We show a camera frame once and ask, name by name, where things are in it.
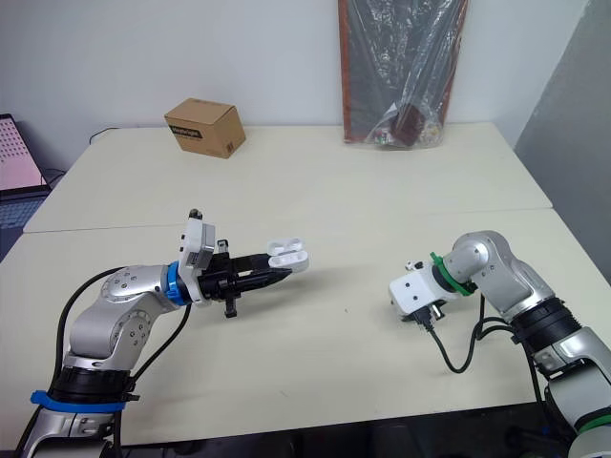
gray wall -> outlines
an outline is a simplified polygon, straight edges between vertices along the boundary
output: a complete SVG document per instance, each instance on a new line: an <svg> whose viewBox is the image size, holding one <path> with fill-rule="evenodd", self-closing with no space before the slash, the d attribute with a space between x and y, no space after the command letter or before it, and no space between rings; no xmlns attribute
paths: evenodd
<svg viewBox="0 0 611 458"><path fill-rule="evenodd" d="M610 82L611 2L592 0L516 145L516 153L609 282Z"/></svg>

green ring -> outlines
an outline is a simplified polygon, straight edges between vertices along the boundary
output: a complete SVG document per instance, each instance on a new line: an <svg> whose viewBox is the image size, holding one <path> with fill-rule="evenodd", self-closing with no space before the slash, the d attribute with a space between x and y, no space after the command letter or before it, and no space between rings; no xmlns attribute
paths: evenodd
<svg viewBox="0 0 611 458"><path fill-rule="evenodd" d="M608 424L611 424L611 414L602 415L601 417L595 418L594 420L586 423L585 425L579 428L578 434L582 434L583 432L589 431L590 429L593 429L595 427L601 427L603 425Z"/></svg>
<svg viewBox="0 0 611 458"><path fill-rule="evenodd" d="M432 251L431 258L434 264L439 268L439 272L441 273L441 276L450 284L452 288L454 288L456 291L458 291L463 296L471 296L473 294L467 291L463 287L462 284L460 284L458 281L452 278L452 275L450 275L450 272L448 272L448 269L446 269L446 266L443 265L442 257L435 255L435 252Z"/></svg>

package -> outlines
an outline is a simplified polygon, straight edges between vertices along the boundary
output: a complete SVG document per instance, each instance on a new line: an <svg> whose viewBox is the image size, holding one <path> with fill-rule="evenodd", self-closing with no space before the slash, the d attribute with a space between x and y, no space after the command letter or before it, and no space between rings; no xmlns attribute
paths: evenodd
<svg viewBox="0 0 611 458"><path fill-rule="evenodd" d="M187 98L165 120L184 151L228 158L246 140L233 105Z"/></svg>
<svg viewBox="0 0 611 458"><path fill-rule="evenodd" d="M346 141L441 142L467 0L339 0Z"/></svg>

box label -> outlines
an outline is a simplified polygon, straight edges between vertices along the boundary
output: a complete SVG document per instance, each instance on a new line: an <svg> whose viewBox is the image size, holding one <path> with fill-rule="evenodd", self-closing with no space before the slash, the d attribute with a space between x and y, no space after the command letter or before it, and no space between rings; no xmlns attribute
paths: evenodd
<svg viewBox="0 0 611 458"><path fill-rule="evenodd" d="M201 132L196 129L187 129L186 127L172 125L169 125L169 127L174 135L186 136L188 138L203 138Z"/></svg>

plastic bag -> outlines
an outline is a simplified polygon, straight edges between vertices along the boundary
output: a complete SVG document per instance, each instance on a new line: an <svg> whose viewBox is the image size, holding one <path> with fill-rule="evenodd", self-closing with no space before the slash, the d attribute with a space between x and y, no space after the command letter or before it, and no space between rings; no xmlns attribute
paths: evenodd
<svg viewBox="0 0 611 458"><path fill-rule="evenodd" d="M467 0L339 0L346 141L441 142Z"/></svg>

